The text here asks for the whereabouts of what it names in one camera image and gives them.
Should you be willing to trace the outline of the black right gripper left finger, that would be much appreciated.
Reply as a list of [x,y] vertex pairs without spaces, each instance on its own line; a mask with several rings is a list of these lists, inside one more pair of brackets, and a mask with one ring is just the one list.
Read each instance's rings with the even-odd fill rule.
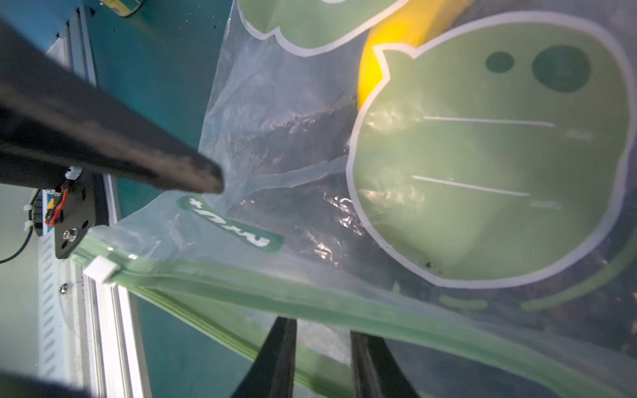
[[295,384],[296,337],[297,321],[278,317],[232,398],[292,397]]

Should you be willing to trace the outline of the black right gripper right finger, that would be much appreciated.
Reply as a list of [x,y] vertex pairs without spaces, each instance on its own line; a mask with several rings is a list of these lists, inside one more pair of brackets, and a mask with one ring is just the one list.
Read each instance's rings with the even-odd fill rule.
[[350,338],[356,397],[418,398],[383,338],[358,332]]

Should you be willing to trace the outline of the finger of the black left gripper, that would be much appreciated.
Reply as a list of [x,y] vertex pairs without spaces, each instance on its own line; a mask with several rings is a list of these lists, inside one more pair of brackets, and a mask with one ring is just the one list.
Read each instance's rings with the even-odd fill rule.
[[61,186],[68,167],[220,193],[222,169],[1,24],[1,181]]

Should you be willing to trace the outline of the white slider green bag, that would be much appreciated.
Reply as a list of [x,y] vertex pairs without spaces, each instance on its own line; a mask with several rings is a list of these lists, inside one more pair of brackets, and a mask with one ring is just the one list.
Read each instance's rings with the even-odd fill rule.
[[101,255],[95,257],[82,271],[83,275],[99,285],[109,283],[111,278],[118,273],[120,267],[117,263]]

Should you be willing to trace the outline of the green printed zip-top bag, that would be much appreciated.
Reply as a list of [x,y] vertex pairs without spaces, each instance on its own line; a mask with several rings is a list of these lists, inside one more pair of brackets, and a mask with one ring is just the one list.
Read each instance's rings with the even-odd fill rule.
[[633,1],[236,1],[199,142],[73,254],[295,380],[354,396],[351,332],[418,397],[636,394]]

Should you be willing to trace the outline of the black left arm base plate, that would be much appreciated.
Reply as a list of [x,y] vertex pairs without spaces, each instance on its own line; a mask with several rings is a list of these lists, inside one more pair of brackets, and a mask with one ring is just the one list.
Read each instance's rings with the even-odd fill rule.
[[68,190],[66,202],[53,228],[55,256],[59,260],[71,255],[91,227],[109,223],[102,175],[83,172],[65,188]]

